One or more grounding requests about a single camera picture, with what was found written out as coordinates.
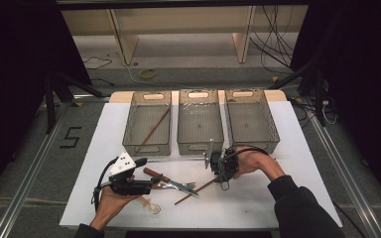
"electrical cord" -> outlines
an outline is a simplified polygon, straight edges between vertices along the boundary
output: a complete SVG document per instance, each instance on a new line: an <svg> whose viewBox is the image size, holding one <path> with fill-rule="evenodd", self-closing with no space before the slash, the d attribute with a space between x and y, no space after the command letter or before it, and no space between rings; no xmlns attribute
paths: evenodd
<svg viewBox="0 0 381 238"><path fill-rule="evenodd" d="M303 118L298 118L297 120L298 121L304 121L306 118L308 118L308 112L306 112L305 108L301 105L298 105L298 104L293 104L292 105L295 107L295 108L300 108L302 109L302 111L305 113L305 115L303 116Z"/></svg>
<svg viewBox="0 0 381 238"><path fill-rule="evenodd" d="M107 84L110 84L110 85L112 85L112 86L114 86L114 83L113 82L109 82L109 81L107 81L107 80L104 80L104 79L102 79L102 78L93 78L91 81L104 81L104 82L106 82Z"/></svg>
<svg viewBox="0 0 381 238"><path fill-rule="evenodd" d="M302 130L311 122L312 118L316 117L315 115L312 115L311 118L305 123L305 125L302 126Z"/></svg>
<svg viewBox="0 0 381 238"><path fill-rule="evenodd" d="M360 230L360 227L358 227L357 224L355 224L355 222L351 219L351 217L349 217L349 215L344 211L342 210L342 208L336 204L335 201L332 201L332 204L336 207L336 209L338 209L348 220L349 222L351 222L352 226L354 226L354 228L358 231L358 233L360 234L361 237L365 238L366 236L364 235L364 233Z"/></svg>
<svg viewBox="0 0 381 238"><path fill-rule="evenodd" d="M324 105L323 108L322 108L322 114L323 114L323 118L324 118L324 120L325 120L327 123L329 123L330 125L335 124L335 123L336 123L336 119L337 119L338 117L335 115L335 118L333 119L333 121L329 121L329 119L327 119L327 116L326 116L326 114L325 114L325 112L324 112L324 108L325 108L325 107L326 107L326 105Z"/></svg>
<svg viewBox="0 0 381 238"><path fill-rule="evenodd" d="M117 161L118 157L113 159L112 161L107 164L107 166L104 168L103 172L101 173L100 179L98 180L97 186L94 188L94 192L92 193L92 199L91 204L94 203L95 212L97 212L98 205L100 204L100 191L102 189L101 182L103 181L104 175L106 174L109 167L114 165Z"/></svg>
<svg viewBox="0 0 381 238"><path fill-rule="evenodd" d="M292 6L292 11L290 13L290 20L289 20L289 23L287 24L286 31L284 31L284 34L282 37L284 37L284 35L286 35L287 31L289 30L290 24L292 23L292 19L293 19L293 10L294 9L295 9L295 5Z"/></svg>
<svg viewBox="0 0 381 238"><path fill-rule="evenodd" d="M83 62L86 63L86 62L88 62L88 61L90 61L92 59L104 60L104 61L108 61L108 62L105 63L105 64L102 64L102 65L100 65L98 67L88 67L87 69L98 69L98 68L104 67L104 66L106 66L106 65L108 65L108 64L113 62L112 59L103 59L103 58L99 58L99 57L91 57L91 58L89 58L89 59L87 59L87 60L85 60Z"/></svg>
<svg viewBox="0 0 381 238"><path fill-rule="evenodd" d="M228 159L231 159L231 158L233 158L233 157L235 157L235 156L237 156L237 155L239 155L239 154L241 154L243 152L248 152L248 151L256 151L256 152L260 152L260 153L262 153L264 155L269 156L269 154L266 151L262 150L261 148L258 148L258 147L255 147L255 146L248 146L248 145L232 146L232 147L229 147L228 149L226 149L225 151L230 151L230 150L232 150L233 147L241 147L241 146L246 146L246 147L249 147L249 148L246 148L246 149L234 152L234 153L229 154L226 157L218 160L218 181L220 181L220 186L221 186L221 189L223 189L223 190L228 190L230 188L230 184L228 182L228 178L227 178L227 175L226 175L226 167L225 167L225 164L227 163L226 161Z"/></svg>
<svg viewBox="0 0 381 238"><path fill-rule="evenodd" d="M205 87L196 87L196 86L190 87L190 86L181 85L181 84L163 84L163 83L152 83L152 82L146 82L146 81L138 81L132 76L132 72L131 72L131 69L129 69L129 66L127 64L125 64L125 67L126 67L126 69L128 69L129 76L130 76L131 80L136 82L136 83L148 84L148 85L153 85L153 86L179 86L179 87L188 88L188 89L205 89Z"/></svg>
<svg viewBox="0 0 381 238"><path fill-rule="evenodd" d="M283 36L287 33L287 30L290 26L290 23L291 23L291 20L292 20L292 15L293 15L293 8L294 6L292 7L292 13L291 13L291 17L290 17L290 20L289 20L289 23L287 24L286 26L286 31L285 33L283 34ZM282 64L283 66L285 67L288 67L290 68L289 64L287 63L287 60L291 60L291 57L292 55L289 54L286 50L286 46L288 49L291 49L293 50L288 44L287 42L283 39L283 37L278 34L278 24L277 24L277 16L278 16L278 7L275 6L274 9L273 9L273 14L271 16L271 19L273 19L273 21L270 19L270 17L268 16L268 13L266 12L266 9L265 7L263 7L264 9L264 13L265 13L265 16L267 17L267 20L269 22L269 28L270 28L270 32L269 32L269 35L267 37L267 40L265 42L263 42L259 36L255 33L255 36L258 38L258 40L263 44L263 47L260 47L258 44L255 43L255 41L252 39L252 38L249 38L250 41L255 45L255 47L261 51L261 64L262 66L267 69L268 71L271 71L273 73L284 73L284 74L290 74L290 73L286 73L286 72L280 72L280 71L275 71L275 70L272 70L270 68L268 68L266 66L266 64L264 63L264 57L263 57L263 54L267 55L268 57L276 60L277 62L279 62L280 64ZM271 40L271 44L272 44L272 35L273 33L276 35L276 47L278 47L278 49L276 48L272 48L270 46L268 46L268 42L269 40ZM281 59L278 59L274 56L272 56L269 51L273 51L275 53L278 53L280 54L281 56Z"/></svg>
<svg viewBox="0 0 381 238"><path fill-rule="evenodd" d="M289 89L289 88L292 88L292 87L297 87L299 86L298 84L297 85L290 85L290 86L285 86L285 87L282 87L281 89L282 90L286 90L286 89Z"/></svg>

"black cable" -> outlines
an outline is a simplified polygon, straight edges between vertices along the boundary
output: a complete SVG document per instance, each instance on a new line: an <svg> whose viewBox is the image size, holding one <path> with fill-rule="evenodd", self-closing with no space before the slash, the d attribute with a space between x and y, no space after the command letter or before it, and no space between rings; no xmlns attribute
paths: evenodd
<svg viewBox="0 0 381 238"><path fill-rule="evenodd" d="M300 103L298 102L297 100L293 99L293 98L287 98L288 101L292 102L292 103L297 103L299 104L300 106L303 106L305 107L306 109L308 110L314 110L313 108L309 108L309 107L315 107L314 105L311 105L311 104L307 104L307 103Z"/></svg>
<svg viewBox="0 0 381 238"><path fill-rule="evenodd" d="M277 6L274 6L274 24L273 24L273 26L272 26L272 28L273 29L275 29L275 38L276 38L276 47L278 46L278 50L279 50L279 52L280 52L280 55L281 55L281 58L283 59L283 61L286 63L286 65L289 65L288 63L287 63L287 61L286 61L286 59L284 58L284 56L283 56L283 53L282 53L282 51L281 51L281 42L280 42L280 38L278 37L278 24L277 24L277 17L278 17L278 7Z"/></svg>
<svg viewBox="0 0 381 238"><path fill-rule="evenodd" d="M305 125L303 125L302 127L302 130L306 127L306 125L308 125L308 123L312 120L312 118L314 118L315 115L311 116L311 118L309 118L309 120L305 123Z"/></svg>
<svg viewBox="0 0 381 238"><path fill-rule="evenodd" d="M283 36L287 34L287 30L289 30L289 26L290 26L290 23L292 23L292 19L293 19L293 10L295 8L295 5L292 6L292 12L290 13L290 20L289 20L289 23L287 24L287 27L286 27L286 31L284 31L283 33Z"/></svg>
<svg viewBox="0 0 381 238"><path fill-rule="evenodd" d="M288 55L289 53L287 52L286 47L282 44L282 41L286 44L287 47L290 48L290 46L287 44L287 42L284 40L284 38L278 33L278 23L277 23L278 6L276 5L274 8L275 8L275 16L274 16L274 17L275 17L275 18L274 18L275 36L276 36L277 43L278 43L278 49L279 49L280 52L281 52L281 47L280 47L280 46L282 46L284 52L286 53L286 55Z"/></svg>
<svg viewBox="0 0 381 238"><path fill-rule="evenodd" d="M97 186L94 188L94 192L92 193L92 200L91 204L94 203L95 212L97 212L98 205L100 203L100 191L101 191L101 182L103 181L104 175L106 174L109 167L111 167L113 164L116 163L118 157L113 159L112 161L107 164L107 166L104 168L103 172L101 173L100 179L98 180Z"/></svg>
<svg viewBox="0 0 381 238"><path fill-rule="evenodd" d="M364 233L360 230L360 227L357 226L357 224L355 224L355 222L351 219L351 217L348 216L347 213L345 213L344 210L342 210L341 207L339 207L338 204L336 204L335 201L332 201L332 204L336 207L336 209L338 209L348 220L349 222L351 222L352 226L354 226L354 228L358 231L358 233L360 234L361 237L365 238L366 236L364 235Z"/></svg>
<svg viewBox="0 0 381 238"><path fill-rule="evenodd" d="M326 110L323 110L323 112L324 112L324 116L326 117L326 119L328 119L328 120L338 120L338 111L336 110L336 108L334 107L334 105L335 105L335 101L333 100L333 98L332 97L330 97L329 95L327 95L326 96L326 98L328 98L328 99L330 99L328 102L329 102L329 104L328 104L328 106L330 107L330 108L327 108L328 110L326 111ZM327 117L327 113L333 113L334 114L334 118L329 118L329 117Z"/></svg>
<svg viewBox="0 0 381 238"><path fill-rule="evenodd" d="M104 60L104 61L108 61L108 62L105 63L105 64L102 64L102 65L100 65L100 66L98 66L98 67L88 67L87 69L98 69L98 68L101 68L101 67L106 66L106 65L108 65L108 64L110 64L110 63L113 62L112 59L103 59L103 58L98 58L98 57L91 57L91 58L89 58L89 59L87 59L87 60L85 60L85 61L83 61L83 62L88 62L88 61L90 61L90 60L92 60L92 59Z"/></svg>
<svg viewBox="0 0 381 238"><path fill-rule="evenodd" d="M113 82L109 82L109 81L107 81L107 80L104 80L104 79L102 79L102 78L93 78L91 81L95 81L95 80L104 81L104 82L107 82L108 84L110 84L110 85L114 86L114 83L113 83Z"/></svg>
<svg viewBox="0 0 381 238"><path fill-rule="evenodd" d="M267 66L265 66L265 64L264 64L264 62L263 62L263 54L265 53L267 53L266 51L265 51L265 47L266 47L266 45L268 44L268 40L271 38L271 35L272 35L272 31L270 30L270 32L269 32L269 34L268 34L268 37L267 37L267 40L265 41L265 44L264 44L264 46L262 47L262 50L260 49L260 48L258 48L260 51L261 51L261 64L262 64L262 66L264 66L265 68L267 68L268 69L268 67Z"/></svg>
<svg viewBox="0 0 381 238"><path fill-rule="evenodd" d="M277 62L279 62L279 63L282 64L283 66L290 68L286 63L282 62L281 60L277 59L276 57L274 57L274 56L271 55L270 53L266 52L264 49L261 49L261 48L260 48L254 41L253 41L252 38L249 38L249 39L250 39L250 41L256 46L256 48L257 48L259 51L261 51L261 53L264 53L264 54L268 55L268 57L270 57L270 58L276 60Z"/></svg>
<svg viewBox="0 0 381 238"><path fill-rule="evenodd" d="M278 50L276 50L276 49L274 49L274 48L272 48L272 47L266 45L266 43L264 43L264 41L262 41L262 39L258 36L257 33L255 33L255 36L256 36L256 38L257 38L262 44L264 44L269 50L274 51L274 52L276 52L276 53L278 53L278 54L282 54L282 52L279 52Z"/></svg>
<svg viewBox="0 0 381 238"><path fill-rule="evenodd" d="M237 156L237 155L239 155L239 154L241 154L241 153L243 153L243 152L248 152L248 151L256 151L256 152L260 152L260 153L262 153L262 154L264 154L264 155L269 156L269 154L268 154L266 151L262 150L262 149L259 148L259 147L255 147L255 146L246 146L246 147L249 147L249 148L240 150L240 151L238 151L238 152L234 152L234 153L232 153L232 154L230 154L230 155L224 157L224 160L229 159L229 158L231 158L231 157L233 157L233 156Z"/></svg>
<svg viewBox="0 0 381 238"><path fill-rule="evenodd" d="M280 34L278 34L277 31L274 31L274 26L273 26L273 24L271 23L270 18L268 17L268 14L267 14L267 12L266 12L266 10L265 10L265 6L262 6L262 8L263 8L263 10L264 10L264 14L265 14L265 16L267 17L268 23L269 23L269 25L270 25L270 29L274 32L274 34L275 34L279 39L281 39L280 42L283 41L284 44L285 44L290 50L293 51L294 49L293 49L292 47L290 47L289 44L287 44L286 40L284 40L283 37L282 37Z"/></svg>
<svg viewBox="0 0 381 238"><path fill-rule="evenodd" d="M298 103L293 103L293 102L291 102L291 103L292 103L292 105L295 106L296 108L301 108L301 109L303 110L303 112L305 113L305 115L304 115L303 118L301 118L301 119L298 118L297 120L298 120L298 121L304 121L304 120L306 120L306 118L308 118L308 113L306 112L305 107L302 106L302 105L299 105Z"/></svg>

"black sleeve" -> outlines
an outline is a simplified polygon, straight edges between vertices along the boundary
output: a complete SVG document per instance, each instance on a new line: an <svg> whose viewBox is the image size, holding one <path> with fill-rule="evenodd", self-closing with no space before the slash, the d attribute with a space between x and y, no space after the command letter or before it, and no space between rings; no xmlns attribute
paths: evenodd
<svg viewBox="0 0 381 238"><path fill-rule="evenodd" d="M297 187L290 176L282 176L268 185L282 238L344 237L330 215L318 204L306 187Z"/></svg>
<svg viewBox="0 0 381 238"><path fill-rule="evenodd" d="M74 238L103 238L104 232L100 232L91 226L79 224Z"/></svg>

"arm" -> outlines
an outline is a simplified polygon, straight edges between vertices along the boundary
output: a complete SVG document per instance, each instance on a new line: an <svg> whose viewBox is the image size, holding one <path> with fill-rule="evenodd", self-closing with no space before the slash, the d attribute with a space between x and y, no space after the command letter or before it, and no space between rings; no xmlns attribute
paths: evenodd
<svg viewBox="0 0 381 238"><path fill-rule="evenodd" d="M80 224L75 238L104 237L104 228L131 200L139 195L122 196L106 186L101 190L100 204L89 226Z"/></svg>
<svg viewBox="0 0 381 238"><path fill-rule="evenodd" d="M259 152L243 152L238 158L239 170L234 175L235 179L261 170L271 181L268 188L276 200L274 208L282 238L344 237L314 194L306 187L297 187L276 160Z"/></svg>

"dark wall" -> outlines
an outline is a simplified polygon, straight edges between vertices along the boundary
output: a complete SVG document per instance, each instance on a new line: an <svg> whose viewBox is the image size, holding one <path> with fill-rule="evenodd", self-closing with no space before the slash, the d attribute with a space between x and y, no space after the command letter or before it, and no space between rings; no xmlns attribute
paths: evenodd
<svg viewBox="0 0 381 238"><path fill-rule="evenodd" d="M61 12L0 1L0 175L43 102L53 67L90 84Z"/></svg>
<svg viewBox="0 0 381 238"><path fill-rule="evenodd" d="M381 3L362 4L352 13L329 91L381 184Z"/></svg>

